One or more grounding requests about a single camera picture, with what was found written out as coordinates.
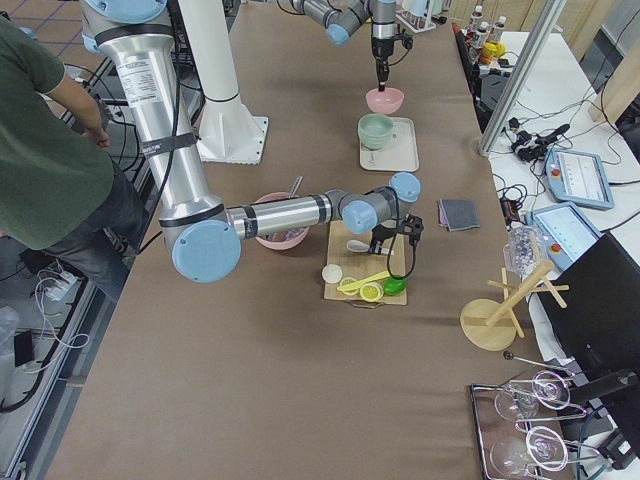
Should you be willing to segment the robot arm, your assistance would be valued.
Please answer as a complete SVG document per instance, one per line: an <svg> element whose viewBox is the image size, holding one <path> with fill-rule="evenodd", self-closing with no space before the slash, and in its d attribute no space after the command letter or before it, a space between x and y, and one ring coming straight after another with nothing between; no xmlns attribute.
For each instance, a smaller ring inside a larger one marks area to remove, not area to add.
<svg viewBox="0 0 640 480"><path fill-rule="evenodd" d="M386 90L390 57L400 39L396 23L396 2L387 0L352 1L336 8L329 1L287 1L288 13L311 18L321 25L328 39L343 46L367 22L371 23L371 51L375 60L377 89Z"/></svg>
<svg viewBox="0 0 640 480"><path fill-rule="evenodd" d="M86 1L83 37L117 74L154 176L159 222L176 270L200 282L231 273L241 243L340 220L370 233L370 249L423 224L411 214L421 185L411 173L364 194L319 195L228 208L207 182L204 163L256 164L268 121L243 104L228 23L219 1Z"/></svg>

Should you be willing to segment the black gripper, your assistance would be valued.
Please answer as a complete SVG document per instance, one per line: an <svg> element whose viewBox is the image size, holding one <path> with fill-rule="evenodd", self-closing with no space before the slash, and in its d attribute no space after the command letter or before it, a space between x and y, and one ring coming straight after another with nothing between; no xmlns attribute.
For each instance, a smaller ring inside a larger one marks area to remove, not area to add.
<svg viewBox="0 0 640 480"><path fill-rule="evenodd" d="M371 241L368 252L371 254L382 255L383 244L386 240L392 239L398 231L399 222L397 220L389 220L377 225L371 232Z"/></svg>
<svg viewBox="0 0 640 480"><path fill-rule="evenodd" d="M378 91L383 92L386 89L386 83L389 78L388 59L394 53L394 38L371 38L372 54L376 60L376 75L378 81Z"/></svg>

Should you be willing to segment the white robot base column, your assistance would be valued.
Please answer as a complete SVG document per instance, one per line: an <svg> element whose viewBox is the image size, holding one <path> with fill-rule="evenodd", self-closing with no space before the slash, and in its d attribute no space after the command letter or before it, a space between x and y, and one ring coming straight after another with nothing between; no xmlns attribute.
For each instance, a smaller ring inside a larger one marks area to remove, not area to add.
<svg viewBox="0 0 640 480"><path fill-rule="evenodd" d="M179 9L205 97L198 126L201 159L258 164L268 119L254 117L241 100L223 4L187 0Z"/></svg>

